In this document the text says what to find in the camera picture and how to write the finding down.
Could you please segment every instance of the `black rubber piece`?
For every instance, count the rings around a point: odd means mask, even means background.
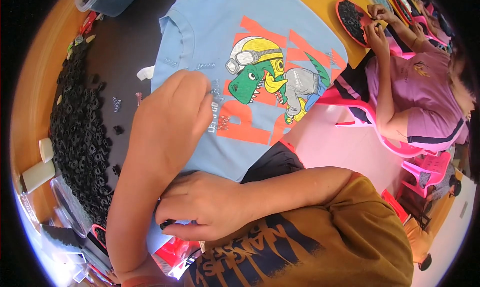
[[[117,136],[120,135],[120,134],[123,134],[123,132],[124,132],[124,130],[121,126],[114,126],[113,131],[115,132],[115,134]]]
[[[90,84],[96,84],[99,82],[99,80],[100,80],[100,77],[96,73],[90,74],[88,76],[88,82],[90,82]]]
[[[120,173],[122,172],[122,169],[120,168],[120,165],[113,165],[112,166],[113,174],[116,176],[120,176]]]
[[[168,225],[174,224],[175,222],[176,222],[176,220],[167,219],[163,224],[160,224],[160,229],[165,230],[165,228],[166,228]]]
[[[97,89],[98,89],[99,91],[103,91],[106,86],[107,86],[107,82],[102,81],[102,82],[100,82],[100,83],[98,84],[98,88],[97,88]]]

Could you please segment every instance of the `forearm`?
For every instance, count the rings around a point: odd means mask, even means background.
[[[376,126],[380,134],[387,130],[390,120],[395,114],[392,96],[392,83],[390,81],[390,57],[378,57],[378,97]]]
[[[415,49],[417,47],[417,35],[412,32],[405,24],[400,20],[397,16],[395,16],[395,21],[390,22],[393,30],[396,32],[400,40],[405,43],[412,51],[416,52]]]
[[[138,159],[127,155],[108,212],[106,245],[116,272],[129,272],[148,258],[147,233],[165,180],[141,175]]]
[[[252,212],[250,221],[300,207],[325,204],[345,187],[351,175],[349,169],[319,167],[244,184],[246,209]]]

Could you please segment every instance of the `table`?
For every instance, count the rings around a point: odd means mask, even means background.
[[[335,4],[339,0],[301,0],[306,4],[318,17],[320,17],[325,24],[333,31],[333,33],[340,39],[345,46],[346,54],[348,55],[348,64],[355,69],[362,61],[363,57],[369,52],[369,48],[360,46],[355,42],[349,34],[345,31],[335,11]],[[351,0],[358,6],[367,10],[367,5],[374,4],[371,0]],[[380,21],[383,28],[387,23]]]

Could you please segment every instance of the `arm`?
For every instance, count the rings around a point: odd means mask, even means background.
[[[106,227],[108,254],[123,284],[140,276],[155,276],[164,284],[170,281],[148,253],[147,233],[160,195],[187,164],[212,122],[209,91],[205,75],[181,70],[145,98],[135,112]]]
[[[197,224],[171,224],[163,233],[183,240],[217,240],[250,221],[278,212],[332,200],[351,170],[319,167],[239,184],[196,172],[172,182],[162,195],[155,219],[190,219]]]
[[[135,161],[138,159],[129,152],[108,212],[108,254],[121,281],[142,266],[163,275],[147,251],[147,233],[155,205],[166,185],[155,177],[138,175],[142,170]]]
[[[375,30],[375,22],[365,26],[365,34],[378,59],[378,97],[376,126],[378,132],[393,140],[407,141],[409,110],[395,113],[390,80],[390,52],[383,30]]]
[[[352,173],[344,168],[318,167],[247,183],[242,193],[251,211],[249,221],[330,202],[345,187]]]
[[[422,40],[412,32],[405,24],[395,16],[395,20],[389,22],[393,30],[397,33],[400,40],[407,45],[413,52],[420,53],[422,48]]]

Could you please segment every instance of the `white wall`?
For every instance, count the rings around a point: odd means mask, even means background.
[[[432,262],[426,271],[415,265],[413,287],[434,287],[447,272],[465,238],[472,217],[476,185],[466,176],[462,179],[462,191],[453,201],[445,222],[438,231],[430,248]],[[460,213],[467,202],[463,218]]]

